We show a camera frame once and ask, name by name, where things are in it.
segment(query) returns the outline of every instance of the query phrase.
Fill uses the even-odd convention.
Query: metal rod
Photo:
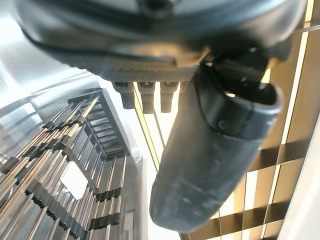
[[[97,164],[98,164],[98,161],[99,161],[99,158],[100,158],[101,154],[102,154],[102,152],[99,152],[98,155],[95,158],[95,161],[94,161],[91,173],[90,173],[90,179],[91,180],[95,176]],[[85,205],[85,208],[84,208],[84,213],[83,213],[82,217],[80,218],[80,225],[81,226],[85,225],[85,222],[86,222],[86,219],[87,219],[87,215],[89,214],[89,209],[90,209],[90,206],[91,206],[93,198],[94,198],[93,192],[91,191],[90,194],[89,194],[89,197],[88,197],[87,204]]]
[[[89,157],[87,158],[87,160],[85,161],[85,163],[84,163],[84,165],[83,165],[85,171],[87,171],[87,169],[88,169],[90,159],[91,159],[91,157],[92,157],[92,154],[94,153],[94,150],[95,150],[96,146],[97,146],[96,143],[92,146],[92,148],[91,148],[91,150],[90,150]]]
[[[123,188],[123,186],[124,186],[125,172],[126,172],[126,163],[127,163],[127,154],[124,156],[124,159],[123,159],[121,179],[120,179],[120,187],[121,187],[121,188]],[[109,210],[109,213],[108,213],[109,215],[112,214],[112,212],[113,212],[114,201],[115,201],[115,198],[112,197],[112,198],[111,198],[110,210]],[[120,195],[120,196],[118,197],[118,205],[117,205],[117,208],[116,208],[116,212],[117,212],[117,213],[120,212],[121,201],[122,201],[122,196]],[[109,225],[106,226],[105,240],[109,240],[109,238],[110,238],[110,230],[111,230],[111,225],[109,224]]]
[[[58,157],[59,157],[62,152],[63,152],[62,150],[59,150],[56,155],[58,155]],[[67,157],[68,157],[67,155],[64,155],[62,157],[62,159],[60,160],[60,162],[56,166],[55,170],[53,171],[51,177],[48,179],[48,182],[45,184],[45,186],[44,186],[45,189],[49,189],[51,187],[51,185],[54,182],[56,176],[58,175],[60,169],[62,168],[62,166],[66,162]]]
[[[2,234],[0,239],[2,239],[2,240],[8,239],[8,237],[10,236],[12,230],[16,226],[17,222],[20,220],[21,216],[24,214],[25,210],[27,209],[27,207],[28,207],[28,205],[31,202],[33,197],[34,197],[33,194],[29,194],[25,198],[24,202],[21,205],[21,208],[15,213],[15,215],[13,216],[11,221],[9,222],[8,226],[4,230],[4,232],[3,232],[3,234]]]
[[[37,221],[35,221],[33,227],[31,228],[31,231],[29,232],[28,236],[26,237],[27,240],[30,240],[34,237],[34,235],[35,235],[35,233],[41,223],[42,218],[45,216],[45,214],[47,212],[47,209],[48,209],[47,207],[42,208],[40,214],[37,217]]]
[[[84,154],[84,152],[85,152],[85,150],[86,150],[86,148],[87,148],[87,146],[88,146],[88,144],[89,144],[89,141],[90,141],[91,137],[92,137],[92,134],[90,134],[90,135],[86,138],[86,140],[85,140],[85,142],[84,142],[84,145],[82,146],[82,148],[81,148],[78,156],[76,157],[78,160],[79,160],[79,159],[82,157],[82,155]]]
[[[82,117],[86,118],[93,106],[96,104],[97,100],[99,97],[97,96],[89,105],[88,107],[84,110],[84,112],[81,114]],[[76,112],[79,110],[81,105],[85,101],[81,101],[75,108],[74,110],[68,115],[66,118],[67,120],[72,119],[72,117],[76,114]],[[69,129],[68,126],[64,127],[61,132],[58,130],[55,130],[53,134],[48,137],[47,141],[50,141],[53,139],[55,136],[57,137],[62,137],[64,132],[66,131],[66,136],[72,137],[73,134],[76,132],[76,130],[79,127],[79,123],[75,123],[71,128]],[[32,167],[30,173],[26,176],[24,180],[21,181],[21,183],[18,185],[15,193],[9,198],[9,200],[0,208],[0,225],[3,224],[4,220],[8,217],[8,215],[13,211],[15,208],[17,201],[19,198],[24,194],[26,188],[28,185],[31,183],[31,181],[35,178],[35,176],[38,174],[40,169],[42,168],[43,164],[46,162],[48,159],[49,155],[52,153],[52,149],[46,150],[42,156],[38,159],[37,163],[35,166]]]
[[[79,138],[81,137],[81,134],[84,132],[85,128],[86,128],[86,124],[84,123],[83,126],[81,127],[80,131],[77,133],[77,135],[75,136],[75,138],[72,140],[72,142],[70,143],[70,148],[72,149],[76,142],[79,140]]]
[[[101,168],[99,170],[99,174],[98,174],[98,177],[96,179],[96,187],[99,188],[99,185],[100,185],[100,180],[101,180],[101,177],[102,177],[102,172],[104,170],[104,167],[105,167],[105,161],[102,162],[101,164]]]
[[[108,177],[107,186],[106,186],[106,190],[107,191],[109,191],[110,187],[111,187],[111,182],[112,182],[112,178],[113,178],[113,174],[114,174],[114,170],[115,170],[115,164],[116,164],[116,158],[114,157],[113,161],[112,161],[112,166],[111,166],[111,169],[110,169],[109,177]],[[99,204],[100,204],[100,202],[98,201],[97,204],[96,204],[96,209],[95,209],[95,213],[94,213],[94,216],[93,216],[94,218],[97,217]],[[106,204],[107,204],[107,200],[104,200],[103,210],[102,210],[102,214],[101,214],[102,216],[104,216],[104,212],[105,212],[105,209],[106,209]],[[91,229],[90,232],[89,232],[89,240],[92,240],[93,234],[94,234],[94,230]]]
[[[124,159],[123,159],[121,179],[120,179],[120,186],[119,186],[120,188],[123,188],[123,187],[124,187],[125,172],[126,172],[126,163],[127,163],[127,154],[125,154]],[[118,206],[116,207],[116,212],[117,212],[117,213],[120,213],[121,201],[122,201],[122,196],[120,195],[120,196],[118,197]]]
[[[57,228],[59,222],[60,222],[60,219],[59,219],[59,218],[54,221],[54,223],[53,223],[53,225],[52,225],[52,228],[51,228],[51,231],[49,232],[49,235],[48,235],[48,237],[46,238],[47,240],[52,240],[52,238],[54,237],[54,234],[55,234],[55,231],[56,231],[56,228]]]
[[[109,209],[109,212],[108,214],[112,214],[113,210],[114,210],[114,201],[115,201],[115,198],[112,197],[111,198],[111,204],[110,204],[110,209]],[[106,231],[105,231],[105,240],[109,240],[109,237],[110,237],[110,230],[111,230],[111,225],[107,225],[106,226]]]
[[[114,171],[115,171],[115,165],[116,165],[116,158],[114,157],[113,161],[112,161],[112,167],[110,169],[110,174],[108,177],[108,182],[106,184],[106,191],[110,191],[112,178],[113,178]],[[104,216],[104,214],[105,214],[106,205],[107,205],[107,200],[104,200],[103,209],[102,209],[102,216]]]
[[[100,152],[98,153],[98,155],[96,156],[96,158],[95,158],[93,167],[92,167],[91,172],[90,172],[90,178],[91,178],[91,180],[94,179],[94,176],[95,176],[95,174],[96,174],[96,169],[97,169],[97,165],[98,165],[98,162],[99,162],[99,158],[101,157],[101,154],[102,154],[102,152],[100,151]]]
[[[81,218],[81,215],[82,215],[81,213],[82,213],[82,210],[84,208],[84,204],[85,204],[85,201],[87,199],[87,195],[89,194],[89,189],[90,189],[89,187],[86,188],[85,193],[84,193],[84,195],[83,195],[83,197],[81,199],[80,209],[79,209],[77,217],[76,217],[76,221],[78,223],[80,222],[80,218]]]
[[[87,218],[87,214],[88,214],[88,210],[90,208],[90,203],[91,203],[91,200],[92,200],[92,196],[93,196],[93,192],[90,191],[88,197],[87,197],[87,200],[85,201],[86,204],[84,205],[84,208],[83,208],[83,211],[82,211],[82,215],[79,219],[79,224],[81,226],[84,226],[84,221],[85,219]]]
[[[83,112],[82,116],[85,118],[88,113],[90,112],[90,110],[92,109],[92,107],[95,105],[96,101],[98,100],[99,97],[96,97],[89,105],[88,107],[85,109],[85,111]],[[76,107],[75,109],[67,116],[66,118],[66,121],[70,120],[73,118],[73,116],[75,115],[75,113],[80,109],[81,105],[84,103],[84,101],[80,102]],[[60,113],[58,114],[58,117],[60,117],[62,114],[64,113],[64,110],[60,111]],[[48,136],[45,136],[43,137],[44,139],[44,142],[47,142],[47,141],[50,141],[52,139],[54,139],[54,137],[62,137],[65,133],[67,136],[70,136],[72,137],[72,135],[75,133],[75,131],[78,129],[79,127],[79,124],[76,123],[74,124],[70,129],[68,127],[64,127],[63,130],[61,132],[59,131],[54,131],[53,134],[51,135],[48,135]],[[85,128],[83,127],[81,130],[80,130],[80,134],[78,134],[76,137],[75,137],[75,140],[72,141],[71,143],[71,146],[73,147],[73,145],[75,144],[75,142],[79,139],[82,131],[84,130]],[[14,204],[14,202],[16,202],[17,198],[23,194],[24,192],[24,188],[26,188],[26,186],[28,186],[30,184],[30,182],[33,180],[33,178],[35,177],[35,175],[40,171],[40,168],[42,167],[42,165],[45,163],[45,161],[48,159],[49,155],[51,154],[52,150],[47,150],[45,151],[42,156],[39,158],[39,160],[37,161],[36,165],[33,166],[33,168],[31,169],[29,175],[20,183],[20,185],[18,186],[17,188],[17,191],[15,192],[15,194],[9,199],[8,202],[11,202],[11,204]],[[50,165],[45,169],[44,171],[44,174],[41,175],[41,181],[43,181],[45,179],[45,177],[47,176],[49,170],[51,169],[51,167],[54,165],[54,163],[58,160],[60,154],[62,153],[62,151],[58,151],[58,153],[55,155],[53,161],[51,161]],[[51,179],[54,179],[54,177],[58,174],[58,171],[55,171],[52,176],[51,176]],[[52,180],[49,181],[49,183],[47,184],[48,186],[50,186],[52,184]],[[61,197],[63,196],[63,193],[65,191],[65,187],[62,189],[62,191],[60,192],[60,194],[58,195],[57,197],[57,201],[59,202]],[[34,236],[35,232],[37,231],[37,228],[41,222],[41,219],[43,218],[44,214],[47,212],[47,207],[44,207],[38,217],[38,220],[36,221],[34,227],[32,228],[31,232],[29,233],[27,239],[32,239],[32,237]],[[1,210],[0,210],[0,222],[2,219],[4,219],[5,217],[7,217],[9,214],[6,213],[6,214],[2,214],[4,213],[4,207],[2,206]]]
[[[69,233],[70,233],[70,228],[68,228],[67,230],[64,231],[63,237],[62,237],[61,240],[67,240],[68,236],[69,236]]]
[[[79,103],[75,109],[66,117],[65,121],[70,120],[75,114],[76,112],[79,110],[79,108],[81,107],[81,104],[83,104],[83,102]],[[47,141],[50,141],[52,139],[54,139],[55,137],[60,137],[61,134],[64,134],[66,131],[68,130],[68,127],[64,127],[62,131],[59,131],[58,129],[55,130],[52,134],[44,134],[41,137],[41,140],[38,142],[37,145],[41,144],[41,143],[45,143]],[[38,171],[40,171],[40,168],[42,167],[43,163],[48,159],[49,155],[48,152],[49,150],[46,150],[42,156],[38,159],[38,163],[33,167],[33,169],[31,170],[31,172],[29,173],[29,175],[27,176],[27,178],[29,176],[32,176],[31,180],[34,177],[34,173],[38,173]],[[6,175],[6,177],[3,179],[2,183],[0,184],[0,192],[2,192],[4,189],[2,186],[5,186],[6,182],[11,181],[11,179],[14,179],[16,177],[16,175],[18,174],[18,172],[21,171],[21,169],[28,163],[29,161],[29,157],[24,157],[22,159],[20,159],[18,161],[18,163],[14,166],[14,168],[12,168],[9,173]],[[23,186],[23,188],[25,188],[26,186],[21,182],[20,186]],[[11,196],[11,199],[16,198],[15,196],[17,196],[17,191]],[[3,209],[0,209],[0,224],[2,223],[2,212]]]
[[[60,118],[72,105],[73,103],[67,104],[60,112],[58,112],[52,118],[51,122],[55,123],[58,120],[58,118]],[[47,130],[48,128],[44,127],[40,132],[38,132],[15,157],[19,159]]]
[[[19,201],[19,198],[21,198],[21,196],[23,194],[25,194],[26,188],[31,183],[31,181],[34,179],[34,176],[36,175],[36,173],[38,173],[38,171],[40,170],[42,165],[46,162],[46,160],[48,159],[49,155],[50,155],[50,152],[46,152],[46,153],[44,153],[42,155],[42,157],[40,157],[39,163],[36,164],[32,168],[32,170],[30,171],[29,175],[27,175],[26,178],[23,179],[21,181],[21,183],[18,185],[15,193],[0,208],[0,225],[2,225],[4,223],[6,218],[11,214],[13,209],[16,207],[16,205],[17,205],[17,203]]]

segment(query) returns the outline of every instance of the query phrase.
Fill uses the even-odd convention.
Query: black plastic housing
[[[185,87],[152,187],[150,215],[157,225],[184,233],[198,228],[252,163],[282,95],[271,84],[243,85],[255,90],[230,97],[213,69],[201,65]]]

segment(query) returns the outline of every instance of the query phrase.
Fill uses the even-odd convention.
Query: shiny metal surface
[[[121,121],[130,119],[130,125],[124,124],[130,136],[131,148],[136,151],[139,145],[144,142],[144,135],[140,129],[139,120],[134,110],[123,110],[120,95],[112,88],[110,82],[103,81],[95,75],[77,68],[71,68],[47,56],[30,44],[22,34],[19,26],[14,21],[10,13],[10,1],[0,1],[0,156],[1,161],[15,156],[28,141],[41,130],[41,126],[50,120],[56,113],[64,108],[67,100],[88,92],[87,89],[106,88],[110,90],[111,99],[115,105]],[[88,149],[81,151],[82,159],[89,155]],[[100,188],[107,187],[109,172],[112,163],[108,162],[101,168],[103,172],[98,182]],[[120,179],[121,164],[116,163],[114,177]],[[123,212],[134,209],[134,239],[146,239],[147,225],[147,196],[146,196],[146,173],[142,172],[142,161],[135,165],[132,158],[127,160],[126,177],[124,179],[125,195]],[[58,189],[52,184],[52,192]],[[73,202],[69,211],[77,211],[80,201]],[[95,213],[95,205],[92,207],[91,216]],[[24,239],[36,222],[41,210],[34,204],[25,206],[24,214],[19,216],[19,221],[15,226],[10,227],[11,235],[9,239]],[[0,226],[2,235],[11,220],[16,219],[12,214],[3,226]],[[47,237],[58,240],[63,237],[63,231],[49,216],[44,215],[41,224],[34,233],[34,240],[43,240]]]

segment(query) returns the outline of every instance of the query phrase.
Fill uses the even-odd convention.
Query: metal grille
[[[43,125],[41,130],[24,147],[19,147],[15,156],[1,154],[1,239],[21,239],[17,228],[23,228],[21,222],[31,212],[37,214],[27,221],[31,227],[24,229],[24,239],[93,239],[94,232],[100,229],[105,230],[105,239],[110,239],[114,237],[112,226],[117,226],[116,236],[121,238],[130,149],[108,98],[105,90],[96,90],[70,99],[49,122],[39,123]],[[12,112],[17,117],[16,111],[27,102],[24,99],[3,108],[1,117]],[[28,114],[18,123],[29,118]],[[122,167],[117,183],[114,172],[119,161]],[[81,198],[61,178],[70,162],[87,180]],[[105,188],[100,187],[104,185],[103,175],[108,176]],[[79,177],[72,175],[75,184]]]

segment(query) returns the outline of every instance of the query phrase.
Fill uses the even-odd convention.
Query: metal rack
[[[91,240],[98,229],[106,229],[105,239],[110,238],[111,226],[122,222],[126,162],[131,154],[125,131],[110,102],[104,89],[69,99],[16,156],[1,160],[5,176],[0,183],[0,226],[5,229],[0,239],[11,239],[32,201],[41,211],[25,239],[34,238],[45,215],[53,221],[47,240],[53,239],[58,226],[64,229],[63,240],[68,236]],[[118,188],[111,189],[116,162],[121,160]],[[88,180],[83,197],[78,200],[60,179],[68,162],[76,163]],[[106,189],[101,189],[107,162],[112,162],[112,166]]]

